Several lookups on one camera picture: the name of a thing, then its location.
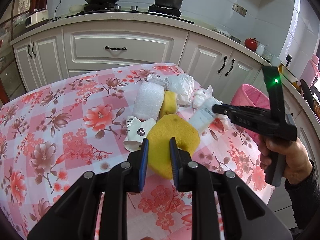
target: floral tablecloth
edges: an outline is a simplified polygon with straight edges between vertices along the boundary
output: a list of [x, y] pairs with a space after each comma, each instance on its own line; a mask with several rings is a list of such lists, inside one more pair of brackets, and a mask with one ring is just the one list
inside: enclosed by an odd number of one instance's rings
[[[164, 77], [182, 70], [163, 63], [102, 70], [44, 86], [2, 107], [0, 207], [22, 238], [85, 171], [106, 172], [127, 159], [125, 120], [150, 73]], [[180, 107], [178, 114], [187, 120], [193, 112]], [[211, 171], [235, 171], [268, 202], [273, 188], [264, 182], [257, 145], [242, 128], [230, 124], [225, 131], [217, 119], [202, 133], [192, 159]], [[191, 200], [191, 192], [178, 193], [172, 181], [148, 170], [143, 192], [127, 196], [128, 238], [191, 239]]]

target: red teapot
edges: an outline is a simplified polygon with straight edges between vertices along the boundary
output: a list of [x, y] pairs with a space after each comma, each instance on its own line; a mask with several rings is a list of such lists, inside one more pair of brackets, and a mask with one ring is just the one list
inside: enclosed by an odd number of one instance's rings
[[257, 47], [258, 47], [258, 43], [259, 41], [256, 40], [256, 38], [252, 39], [246, 39], [244, 41], [244, 45], [248, 48], [251, 49], [252, 51], [256, 51]]

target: black handle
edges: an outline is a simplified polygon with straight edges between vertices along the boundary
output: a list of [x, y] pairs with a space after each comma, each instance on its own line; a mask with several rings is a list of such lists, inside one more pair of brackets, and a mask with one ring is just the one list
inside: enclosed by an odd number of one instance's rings
[[224, 63], [222, 65], [222, 68], [218, 70], [218, 74], [220, 74], [221, 70], [226, 66], [226, 60], [227, 60], [227, 56], [224, 56]]
[[287, 55], [287, 57], [285, 58], [285, 60], [287, 61], [287, 64], [285, 65], [286, 67], [290, 64], [292, 57], [290, 54]]
[[231, 68], [229, 69], [229, 71], [226, 73], [226, 76], [228, 76], [228, 74], [231, 72], [231, 70], [233, 69], [233, 64], [235, 62], [235, 59], [232, 60], [232, 65]]
[[127, 50], [127, 48], [110, 48], [109, 46], [105, 46], [105, 49], [111, 49], [111, 50]]
[[30, 44], [28, 44], [28, 54], [29, 54], [30, 58], [32, 58], [29, 50], [30, 50]]
[[269, 157], [271, 158], [271, 165], [265, 170], [265, 182], [279, 187], [281, 185], [281, 178], [285, 168], [285, 155], [270, 152]]
[[34, 45], [35, 45], [35, 43], [33, 42], [33, 43], [32, 43], [32, 53], [33, 53], [33, 55], [34, 55], [35, 57], [37, 57], [37, 55], [36, 55], [35, 52], [33, 51]]

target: metal screw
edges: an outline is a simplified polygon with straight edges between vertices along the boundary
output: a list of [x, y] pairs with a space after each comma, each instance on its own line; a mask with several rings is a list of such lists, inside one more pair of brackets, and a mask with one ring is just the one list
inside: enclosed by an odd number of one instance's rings
[[123, 163], [121, 163], [120, 166], [123, 169], [127, 169], [127, 168], [130, 168], [131, 164], [129, 162], [123, 162]]
[[196, 167], [198, 167], [198, 163], [196, 163], [196, 162], [188, 162], [188, 166], [190, 167], [190, 168], [196, 168]]
[[86, 178], [86, 179], [91, 179], [93, 177], [93, 172], [92, 171], [86, 171], [83, 176]]
[[236, 174], [233, 171], [226, 171], [225, 175], [229, 178], [229, 179], [233, 179]]

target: black sleeve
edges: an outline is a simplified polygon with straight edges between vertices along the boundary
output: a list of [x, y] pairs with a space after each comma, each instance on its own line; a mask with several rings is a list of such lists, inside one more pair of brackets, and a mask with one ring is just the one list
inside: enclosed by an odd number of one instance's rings
[[293, 216], [298, 228], [304, 229], [320, 204], [320, 187], [317, 182], [314, 163], [311, 174], [297, 185], [291, 185], [288, 180], [285, 181], [284, 187], [289, 193]]

